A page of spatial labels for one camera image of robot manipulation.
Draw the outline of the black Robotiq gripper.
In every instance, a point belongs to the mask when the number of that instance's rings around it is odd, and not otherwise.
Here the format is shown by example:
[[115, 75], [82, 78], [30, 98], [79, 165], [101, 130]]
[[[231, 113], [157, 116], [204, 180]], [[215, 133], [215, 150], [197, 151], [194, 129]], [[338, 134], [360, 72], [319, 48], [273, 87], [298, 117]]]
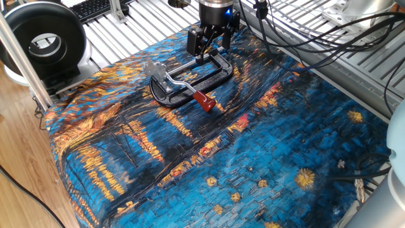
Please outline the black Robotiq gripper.
[[240, 29], [240, 12], [232, 12], [232, 5], [220, 8], [199, 5], [200, 28], [190, 28], [187, 34], [187, 52], [196, 58], [198, 65], [203, 64], [204, 52], [211, 44], [214, 33], [223, 33], [222, 47], [230, 48], [231, 38]]

